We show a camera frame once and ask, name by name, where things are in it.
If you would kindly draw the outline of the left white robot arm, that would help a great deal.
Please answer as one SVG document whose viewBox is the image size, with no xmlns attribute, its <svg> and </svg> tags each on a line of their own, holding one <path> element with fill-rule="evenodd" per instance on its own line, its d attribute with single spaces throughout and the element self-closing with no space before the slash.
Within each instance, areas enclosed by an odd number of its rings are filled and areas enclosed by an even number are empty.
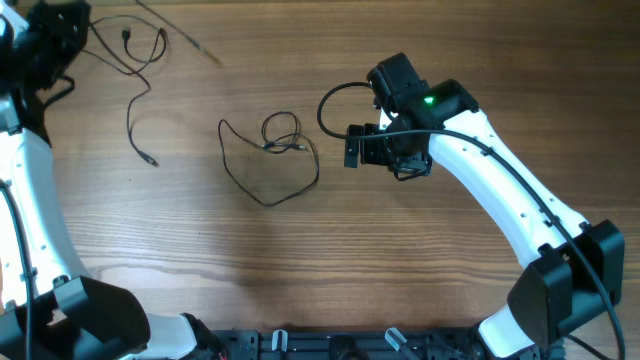
<svg viewBox="0 0 640 360">
<path fill-rule="evenodd" d="M 66 78 L 91 30 L 84 1 L 1 8 L 1 353 L 9 359 L 224 359 L 183 313 L 146 313 L 94 279 L 66 227 L 39 92 Z"/>
</svg>

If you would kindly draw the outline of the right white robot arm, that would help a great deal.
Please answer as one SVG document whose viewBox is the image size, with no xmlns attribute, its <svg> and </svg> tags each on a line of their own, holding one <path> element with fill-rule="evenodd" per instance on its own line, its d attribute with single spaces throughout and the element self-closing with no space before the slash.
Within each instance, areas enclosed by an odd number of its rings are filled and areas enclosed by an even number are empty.
<svg viewBox="0 0 640 360">
<path fill-rule="evenodd" d="M 488 356 L 550 346 L 612 311 L 625 252 L 612 222 L 591 224 L 553 195 L 457 81 L 429 85 L 400 53 L 378 63 L 365 84 L 380 119 L 348 128 L 346 165 L 384 166 L 400 181 L 444 167 L 495 221 L 522 266 L 506 304 L 478 326 Z"/>
</svg>

